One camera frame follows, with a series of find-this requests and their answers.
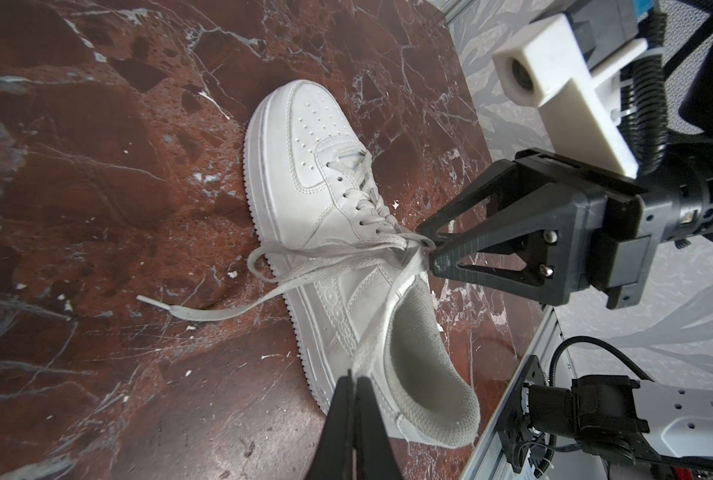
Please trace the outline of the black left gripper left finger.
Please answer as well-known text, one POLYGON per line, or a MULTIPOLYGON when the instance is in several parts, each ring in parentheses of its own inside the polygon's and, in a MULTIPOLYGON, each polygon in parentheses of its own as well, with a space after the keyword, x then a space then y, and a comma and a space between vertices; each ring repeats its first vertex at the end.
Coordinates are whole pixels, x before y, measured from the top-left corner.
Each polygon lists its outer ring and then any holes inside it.
POLYGON ((354 458, 354 379, 348 373, 336 390, 310 469, 304 479, 350 479, 354 458))

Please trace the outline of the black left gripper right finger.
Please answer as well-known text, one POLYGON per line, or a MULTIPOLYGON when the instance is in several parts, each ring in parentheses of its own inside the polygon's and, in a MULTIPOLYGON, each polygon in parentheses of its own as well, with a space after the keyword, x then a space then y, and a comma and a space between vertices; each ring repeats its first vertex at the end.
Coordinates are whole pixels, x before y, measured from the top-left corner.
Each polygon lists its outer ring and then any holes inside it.
POLYGON ((368 377, 356 380, 354 452, 356 479, 402 480, 373 384, 368 377))

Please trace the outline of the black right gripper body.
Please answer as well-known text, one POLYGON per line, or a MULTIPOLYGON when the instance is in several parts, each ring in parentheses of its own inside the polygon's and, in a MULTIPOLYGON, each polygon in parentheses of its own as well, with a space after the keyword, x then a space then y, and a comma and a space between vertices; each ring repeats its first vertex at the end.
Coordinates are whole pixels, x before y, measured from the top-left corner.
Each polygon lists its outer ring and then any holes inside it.
POLYGON ((560 288, 556 305, 594 287, 610 309, 635 306, 660 245, 713 242, 713 141, 671 144, 656 171, 637 179, 538 149, 517 162, 530 190, 564 196, 559 211, 531 219, 542 248, 527 261, 542 286, 560 288))

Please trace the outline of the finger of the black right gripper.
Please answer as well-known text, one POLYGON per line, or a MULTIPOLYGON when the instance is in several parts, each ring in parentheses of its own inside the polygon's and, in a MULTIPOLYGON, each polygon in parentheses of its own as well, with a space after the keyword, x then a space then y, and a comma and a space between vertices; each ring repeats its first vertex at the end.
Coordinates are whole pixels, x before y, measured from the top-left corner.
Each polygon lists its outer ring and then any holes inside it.
POLYGON ((596 187, 549 183, 545 243, 436 243, 432 272, 549 305, 590 286, 588 255, 607 200, 596 187))
POLYGON ((496 162, 417 232, 436 243, 545 243, 549 164, 540 157, 496 162), (482 205, 485 220, 463 232, 442 232, 449 221, 482 205))

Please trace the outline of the white shoelace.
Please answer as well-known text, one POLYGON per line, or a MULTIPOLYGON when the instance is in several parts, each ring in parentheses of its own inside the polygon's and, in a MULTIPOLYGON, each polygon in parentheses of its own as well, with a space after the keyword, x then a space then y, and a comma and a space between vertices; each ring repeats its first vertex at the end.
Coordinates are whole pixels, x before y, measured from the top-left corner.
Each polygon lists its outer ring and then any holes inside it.
POLYGON ((350 326, 350 306, 372 308, 365 332, 344 334, 346 347, 365 363, 378 350, 389 328, 387 301, 398 299, 418 279, 425 279, 428 238, 408 232, 380 196, 368 152, 334 156, 320 168, 332 202, 314 218, 301 217, 306 234, 298 243, 282 240, 280 208, 270 188, 248 190, 252 215, 262 240, 248 256, 248 270, 266 258, 274 271, 274 289, 250 304, 224 310, 200 310, 162 303, 146 296, 138 301, 190 322, 229 320, 282 296, 296 322, 324 320, 332 329, 350 326))

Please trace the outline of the white sneaker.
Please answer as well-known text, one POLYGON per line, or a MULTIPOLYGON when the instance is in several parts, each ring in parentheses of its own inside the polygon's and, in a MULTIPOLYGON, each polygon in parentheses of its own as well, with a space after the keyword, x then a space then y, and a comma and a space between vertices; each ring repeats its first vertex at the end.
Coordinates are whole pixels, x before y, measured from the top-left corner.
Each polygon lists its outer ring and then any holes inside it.
POLYGON ((244 184, 318 407, 330 408, 340 378, 366 378, 391 437, 472 444, 480 403, 442 340, 432 243, 386 206, 372 155, 324 86, 296 80, 262 100, 246 130, 244 184))

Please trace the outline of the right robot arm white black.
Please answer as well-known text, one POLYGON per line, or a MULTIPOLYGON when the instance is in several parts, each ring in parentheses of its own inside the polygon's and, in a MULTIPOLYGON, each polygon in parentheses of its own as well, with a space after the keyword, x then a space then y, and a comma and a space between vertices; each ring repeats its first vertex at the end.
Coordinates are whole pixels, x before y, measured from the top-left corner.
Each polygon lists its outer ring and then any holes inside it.
MULTIPOLYGON (((535 108, 551 151, 488 168, 429 218, 436 276, 566 304, 587 288, 638 304, 660 245, 713 242, 713 3, 671 59, 656 1, 557 1, 493 57, 512 102, 535 108)), ((527 360, 497 423, 514 472, 545 476, 555 454, 713 472, 713 392, 628 375, 556 384, 527 360)))

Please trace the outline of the aluminium frame rail base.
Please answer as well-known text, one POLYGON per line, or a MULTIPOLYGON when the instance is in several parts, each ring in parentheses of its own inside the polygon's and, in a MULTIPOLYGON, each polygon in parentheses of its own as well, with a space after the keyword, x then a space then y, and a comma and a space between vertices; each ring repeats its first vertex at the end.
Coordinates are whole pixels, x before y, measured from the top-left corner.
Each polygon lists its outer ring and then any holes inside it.
POLYGON ((516 472, 514 466, 508 462, 508 449, 503 443, 507 436, 500 434, 498 430, 498 427, 506 422, 507 412, 510 409, 508 403, 518 397, 518 388, 523 385, 524 380, 548 379, 551 357, 564 339, 554 309, 544 308, 543 319, 537 333, 461 474, 463 479, 533 479, 537 472, 543 479, 606 479, 608 477, 605 462, 581 450, 556 453, 551 464, 541 469, 539 464, 546 453, 545 445, 548 443, 548 438, 546 436, 534 438, 532 432, 527 435, 530 444, 520 451, 524 459, 522 470, 516 472))

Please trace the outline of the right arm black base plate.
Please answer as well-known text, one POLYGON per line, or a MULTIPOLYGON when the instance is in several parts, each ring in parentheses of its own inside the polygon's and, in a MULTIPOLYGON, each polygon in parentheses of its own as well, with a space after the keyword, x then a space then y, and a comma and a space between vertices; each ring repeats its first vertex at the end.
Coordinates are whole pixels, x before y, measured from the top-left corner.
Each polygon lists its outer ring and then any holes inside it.
POLYGON ((512 389, 506 395, 503 411, 496 424, 496 432, 501 440, 506 462, 516 474, 522 472, 527 459, 527 448, 524 443, 533 441, 535 436, 531 431, 528 414, 529 387, 534 384, 546 386, 546 378, 538 356, 530 355, 525 360, 526 363, 517 374, 512 389))

